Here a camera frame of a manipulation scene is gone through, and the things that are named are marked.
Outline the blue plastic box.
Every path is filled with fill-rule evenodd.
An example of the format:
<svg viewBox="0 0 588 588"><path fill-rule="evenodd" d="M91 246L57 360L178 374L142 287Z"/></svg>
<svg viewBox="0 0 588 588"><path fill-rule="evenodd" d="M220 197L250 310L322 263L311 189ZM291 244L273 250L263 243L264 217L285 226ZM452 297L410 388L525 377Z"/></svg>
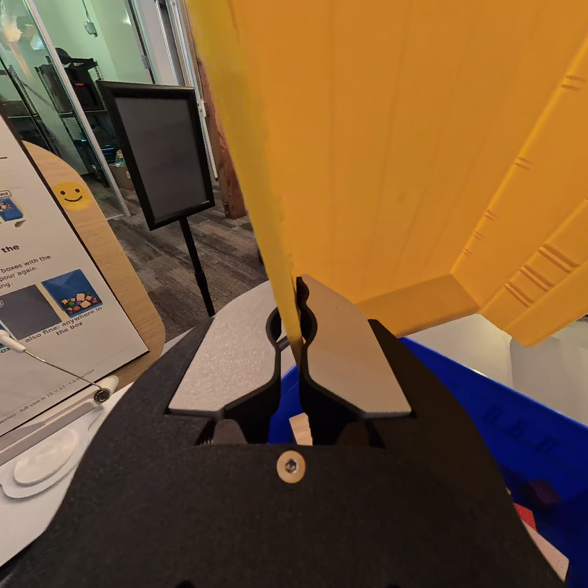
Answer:
<svg viewBox="0 0 588 588"><path fill-rule="evenodd" d="M361 416L320 387L307 359L286 376L270 441L294 406L313 443L353 450L320 508L328 586L587 587L587 427L378 322L379 345L412 411Z"/></svg>

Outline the black equipment shelf rack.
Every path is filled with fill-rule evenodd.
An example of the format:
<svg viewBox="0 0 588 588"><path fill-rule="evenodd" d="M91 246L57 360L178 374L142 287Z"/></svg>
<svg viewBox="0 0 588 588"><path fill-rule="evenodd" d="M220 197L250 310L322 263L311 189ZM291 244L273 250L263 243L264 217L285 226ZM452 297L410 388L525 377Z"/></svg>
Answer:
<svg viewBox="0 0 588 588"><path fill-rule="evenodd" d="M118 146L109 126L109 117L104 102L91 75L92 70L94 73L98 73L98 63L92 58L73 58L61 48L56 48L56 52L82 112L88 117L89 125L106 163L113 164ZM49 57L46 57L46 63L35 66L35 70L56 109L70 142L85 167L84 175L104 187L108 187L106 173L98 162L91 141L86 136L69 95Z"/></svg>

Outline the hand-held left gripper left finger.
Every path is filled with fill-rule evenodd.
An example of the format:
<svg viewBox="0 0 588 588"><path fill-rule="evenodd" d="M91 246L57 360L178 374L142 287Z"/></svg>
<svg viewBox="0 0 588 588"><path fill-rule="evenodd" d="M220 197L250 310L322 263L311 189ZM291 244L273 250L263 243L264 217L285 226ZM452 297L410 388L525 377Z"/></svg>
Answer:
<svg viewBox="0 0 588 588"><path fill-rule="evenodd" d="M268 439L281 400L282 320L269 281L212 319L168 409L234 420L246 439Z"/></svg>

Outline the pile of wooden cubes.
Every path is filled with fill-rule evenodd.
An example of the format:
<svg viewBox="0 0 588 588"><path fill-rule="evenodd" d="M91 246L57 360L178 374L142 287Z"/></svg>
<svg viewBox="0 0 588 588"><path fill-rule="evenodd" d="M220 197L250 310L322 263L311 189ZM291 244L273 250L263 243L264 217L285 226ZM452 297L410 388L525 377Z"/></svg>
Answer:
<svg viewBox="0 0 588 588"><path fill-rule="evenodd" d="M290 417L289 422L298 445L313 445L311 429L305 413ZM513 506L535 545L560 579L565 582L569 571L569 559L537 531L534 515L530 509L517 503L513 503Z"/></svg>

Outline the yellow plastic box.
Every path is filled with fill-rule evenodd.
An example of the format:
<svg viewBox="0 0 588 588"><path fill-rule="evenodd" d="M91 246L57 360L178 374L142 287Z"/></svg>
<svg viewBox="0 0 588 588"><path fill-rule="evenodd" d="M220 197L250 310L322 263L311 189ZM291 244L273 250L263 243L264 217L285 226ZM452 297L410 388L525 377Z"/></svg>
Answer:
<svg viewBox="0 0 588 588"><path fill-rule="evenodd" d="M587 314L587 1L187 1L297 363L310 275L405 336Z"/></svg>

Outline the printed instruction sheet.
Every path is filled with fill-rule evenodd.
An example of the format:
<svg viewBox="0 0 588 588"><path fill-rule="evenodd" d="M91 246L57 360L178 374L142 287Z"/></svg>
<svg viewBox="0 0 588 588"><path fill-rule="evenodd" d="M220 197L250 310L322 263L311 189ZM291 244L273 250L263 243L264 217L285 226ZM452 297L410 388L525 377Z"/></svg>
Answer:
<svg viewBox="0 0 588 588"><path fill-rule="evenodd" d="M1 117L1 435L148 352Z"/></svg>

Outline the white stand base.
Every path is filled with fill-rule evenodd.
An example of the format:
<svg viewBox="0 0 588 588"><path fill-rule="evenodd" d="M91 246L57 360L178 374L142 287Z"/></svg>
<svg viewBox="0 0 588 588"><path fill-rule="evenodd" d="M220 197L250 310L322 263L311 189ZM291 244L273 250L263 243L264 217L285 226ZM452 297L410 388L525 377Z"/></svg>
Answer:
<svg viewBox="0 0 588 588"><path fill-rule="evenodd" d="M85 211L66 212L66 215L128 313L149 353L115 372L118 388L112 388L108 400L97 403L88 392L78 392L72 399L25 424L25 433L17 429L14 435L19 439L10 446L4 447L6 442L1 442L1 482L8 483L8 489L1 487L2 582L50 524L85 450L103 421L126 390L164 351L165 327L155 306L91 195L89 202ZM10 495L15 484L15 467L28 456L49 457L49 446L66 439L75 440L76 445L62 467L46 480L25 487L22 497Z"/></svg>

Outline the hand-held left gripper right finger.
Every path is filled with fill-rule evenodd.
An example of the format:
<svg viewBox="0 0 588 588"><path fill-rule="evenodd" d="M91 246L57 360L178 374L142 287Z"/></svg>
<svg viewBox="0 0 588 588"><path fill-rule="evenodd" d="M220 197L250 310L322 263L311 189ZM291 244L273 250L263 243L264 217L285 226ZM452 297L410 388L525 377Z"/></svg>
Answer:
<svg viewBox="0 0 588 588"><path fill-rule="evenodd" d="M311 275L296 279L303 348L299 397L313 439L338 439L352 423L412 415L366 315Z"/></svg>

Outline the yellow smiley sticker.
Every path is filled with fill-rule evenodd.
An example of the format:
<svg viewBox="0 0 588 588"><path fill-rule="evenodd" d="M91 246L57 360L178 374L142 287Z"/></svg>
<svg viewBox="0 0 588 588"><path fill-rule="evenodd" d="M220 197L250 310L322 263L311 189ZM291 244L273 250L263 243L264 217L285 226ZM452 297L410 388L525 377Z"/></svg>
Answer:
<svg viewBox="0 0 588 588"><path fill-rule="evenodd" d="M95 204L88 186L83 180L63 180L51 186L51 190L64 210L81 212Z"/></svg>

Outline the black framed sign stand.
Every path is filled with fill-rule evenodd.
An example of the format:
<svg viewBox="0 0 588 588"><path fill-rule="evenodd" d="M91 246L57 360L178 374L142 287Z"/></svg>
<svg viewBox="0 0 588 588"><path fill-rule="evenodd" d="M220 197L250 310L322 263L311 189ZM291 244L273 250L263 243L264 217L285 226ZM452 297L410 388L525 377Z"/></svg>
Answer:
<svg viewBox="0 0 588 588"><path fill-rule="evenodd" d="M150 231L178 222L208 316L216 311L188 217L215 206L193 87L96 83Z"/></svg>

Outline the wooden pillar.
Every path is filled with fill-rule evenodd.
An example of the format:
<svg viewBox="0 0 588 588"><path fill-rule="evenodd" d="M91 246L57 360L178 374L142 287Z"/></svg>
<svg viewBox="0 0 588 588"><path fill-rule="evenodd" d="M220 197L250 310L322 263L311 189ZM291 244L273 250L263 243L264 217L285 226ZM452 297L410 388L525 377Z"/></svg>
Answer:
<svg viewBox="0 0 588 588"><path fill-rule="evenodd" d="M243 194L239 185L233 161L229 153L223 124L215 100L212 95L208 70L202 61L193 23L190 23L190 34L194 45L196 66L198 68L199 85L202 93L205 121L208 130L212 157L217 172L217 181L222 192L222 204L226 217L238 219L247 214Z"/></svg>

